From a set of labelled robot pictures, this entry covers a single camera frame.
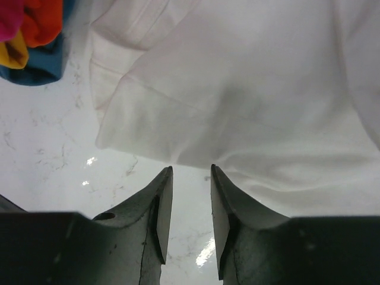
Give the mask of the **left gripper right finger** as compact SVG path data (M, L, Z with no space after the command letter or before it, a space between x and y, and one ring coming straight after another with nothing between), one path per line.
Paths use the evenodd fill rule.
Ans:
M218 277L224 284L378 284L379 217L286 217L211 166Z

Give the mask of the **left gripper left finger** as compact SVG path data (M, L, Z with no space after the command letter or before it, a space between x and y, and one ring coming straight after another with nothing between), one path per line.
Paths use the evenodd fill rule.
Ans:
M27 212L1 198L2 284L159 284L173 170L95 218Z

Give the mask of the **white t shirt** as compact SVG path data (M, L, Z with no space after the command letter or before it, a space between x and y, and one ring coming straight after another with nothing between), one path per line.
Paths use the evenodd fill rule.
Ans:
M378 1L115 1L99 148L222 168L288 216L379 214Z

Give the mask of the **blue folded t shirt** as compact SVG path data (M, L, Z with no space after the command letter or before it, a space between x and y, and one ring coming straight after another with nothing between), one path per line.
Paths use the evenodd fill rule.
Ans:
M27 47L29 59L23 69L1 65L1 78L22 86L42 86L58 81L63 73L63 27L69 19L75 1L63 1L63 26L55 40L48 45Z

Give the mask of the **yellow folded t shirt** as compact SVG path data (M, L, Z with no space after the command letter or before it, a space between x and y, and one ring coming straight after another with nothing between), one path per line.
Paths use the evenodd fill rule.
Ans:
M21 31L14 38L1 42L0 64L11 69L23 69L29 60L29 53Z

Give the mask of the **orange folded t shirt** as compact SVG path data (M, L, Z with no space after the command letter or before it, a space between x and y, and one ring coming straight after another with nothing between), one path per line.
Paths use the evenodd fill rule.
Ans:
M48 45L63 26L63 0L24 1L21 32L29 48Z

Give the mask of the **pink folded t shirt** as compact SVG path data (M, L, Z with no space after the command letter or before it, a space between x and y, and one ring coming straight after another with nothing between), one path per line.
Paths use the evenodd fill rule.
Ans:
M24 17L23 0L1 0L1 41L11 40L21 27Z

